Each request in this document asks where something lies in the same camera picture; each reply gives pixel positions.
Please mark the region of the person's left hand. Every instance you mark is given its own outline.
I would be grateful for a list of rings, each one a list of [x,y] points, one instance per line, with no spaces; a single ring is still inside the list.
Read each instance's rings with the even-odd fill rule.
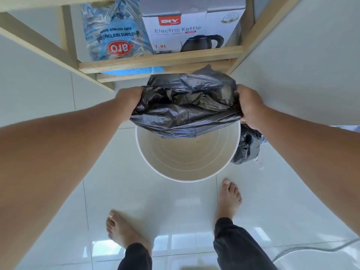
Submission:
[[[133,110],[137,107],[144,88],[142,86],[120,89],[114,98],[114,112],[120,123],[130,119]]]

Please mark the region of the black plastic trash bag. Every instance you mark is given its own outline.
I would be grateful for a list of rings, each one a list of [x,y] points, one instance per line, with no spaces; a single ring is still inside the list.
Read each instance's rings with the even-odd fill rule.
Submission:
[[[130,121],[165,138],[198,137],[243,117],[236,81],[210,65],[151,75]]]

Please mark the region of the person's right forearm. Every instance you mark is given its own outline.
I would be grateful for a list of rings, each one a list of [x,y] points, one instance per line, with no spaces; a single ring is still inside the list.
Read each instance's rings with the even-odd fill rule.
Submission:
[[[254,122],[308,188],[360,237],[360,132],[306,121],[264,105]]]

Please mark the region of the person's left forearm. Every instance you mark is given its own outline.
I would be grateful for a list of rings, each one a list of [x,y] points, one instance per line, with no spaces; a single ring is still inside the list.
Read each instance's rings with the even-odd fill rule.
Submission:
[[[13,270],[120,122],[114,100],[0,128],[0,270]]]

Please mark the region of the blue packet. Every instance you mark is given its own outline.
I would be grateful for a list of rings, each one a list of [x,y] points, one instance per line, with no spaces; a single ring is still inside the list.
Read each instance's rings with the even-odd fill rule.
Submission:
[[[102,72],[102,74],[115,75],[115,76],[132,76],[132,75],[142,75],[142,74],[162,74],[164,73],[163,67],[143,67],[136,69],[123,69],[123,70],[113,70]]]

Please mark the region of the black full trash bag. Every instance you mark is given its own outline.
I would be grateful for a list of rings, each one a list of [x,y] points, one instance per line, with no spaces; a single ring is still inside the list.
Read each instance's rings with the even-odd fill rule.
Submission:
[[[240,165],[254,160],[259,155],[262,142],[263,135],[259,131],[250,128],[247,124],[241,124],[239,144],[230,162]]]

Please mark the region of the wooden shelf rack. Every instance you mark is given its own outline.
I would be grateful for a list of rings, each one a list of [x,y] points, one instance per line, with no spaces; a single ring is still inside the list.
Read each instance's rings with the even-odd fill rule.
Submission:
[[[166,73],[185,73],[210,64],[213,69],[226,71],[230,75],[300,0],[271,0],[256,22],[252,0],[246,0],[245,19],[241,21],[244,38],[239,46],[82,63],[77,59],[70,5],[97,1],[109,0],[0,0],[0,35],[111,91],[115,89],[114,81],[145,78],[149,73],[106,77],[101,75],[102,72],[160,66],[164,67]],[[8,13],[51,6],[57,8],[60,46]]]

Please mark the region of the blue sugar sachet bag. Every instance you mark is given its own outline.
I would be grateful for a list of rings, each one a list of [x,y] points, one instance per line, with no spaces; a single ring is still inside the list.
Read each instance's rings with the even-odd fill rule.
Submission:
[[[140,0],[84,3],[83,31],[93,61],[153,55]]]

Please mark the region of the white round waste bin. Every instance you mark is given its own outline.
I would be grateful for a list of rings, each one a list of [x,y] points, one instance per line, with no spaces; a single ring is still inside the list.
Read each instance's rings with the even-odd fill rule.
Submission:
[[[215,176],[236,153],[241,123],[192,137],[164,139],[142,127],[135,137],[145,162],[159,175],[178,182],[197,182]]]

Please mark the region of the person's right foot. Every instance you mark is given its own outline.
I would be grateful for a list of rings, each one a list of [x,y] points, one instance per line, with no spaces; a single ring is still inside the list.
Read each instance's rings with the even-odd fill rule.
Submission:
[[[221,184],[218,198],[217,219],[233,219],[242,202],[240,191],[236,184],[224,179]]]

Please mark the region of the person's foot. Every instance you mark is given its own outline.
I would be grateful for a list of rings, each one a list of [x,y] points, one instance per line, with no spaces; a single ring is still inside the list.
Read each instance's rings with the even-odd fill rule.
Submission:
[[[236,184],[224,179],[221,184],[218,198],[217,219],[233,219],[242,202],[240,191]]]
[[[133,244],[141,244],[152,255],[152,244],[129,223],[122,214],[112,209],[106,219],[106,231],[110,240],[125,250]]]

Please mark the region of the white kettle box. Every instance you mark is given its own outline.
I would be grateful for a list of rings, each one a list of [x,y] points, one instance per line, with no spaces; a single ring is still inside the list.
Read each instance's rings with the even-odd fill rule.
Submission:
[[[154,54],[224,47],[245,12],[246,0],[140,0]]]

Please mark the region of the person's right dark trouser leg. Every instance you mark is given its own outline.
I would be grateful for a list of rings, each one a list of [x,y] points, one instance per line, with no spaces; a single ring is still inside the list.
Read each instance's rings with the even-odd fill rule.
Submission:
[[[213,244],[221,270],[278,270],[254,238],[230,218],[215,223]]]

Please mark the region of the person's dark trouser leg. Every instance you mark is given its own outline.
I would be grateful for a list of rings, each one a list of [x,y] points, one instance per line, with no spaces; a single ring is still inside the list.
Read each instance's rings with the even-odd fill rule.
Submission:
[[[254,238],[230,218],[215,223],[213,244],[221,270],[278,270]]]
[[[121,260],[117,270],[152,270],[152,258],[149,251],[141,243],[129,245],[125,257]]]

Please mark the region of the person's left dark trouser leg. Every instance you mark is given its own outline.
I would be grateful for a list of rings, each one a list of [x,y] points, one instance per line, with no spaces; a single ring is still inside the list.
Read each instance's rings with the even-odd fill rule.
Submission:
[[[149,251],[141,243],[129,245],[125,257],[121,260],[117,270],[152,270],[152,258]]]

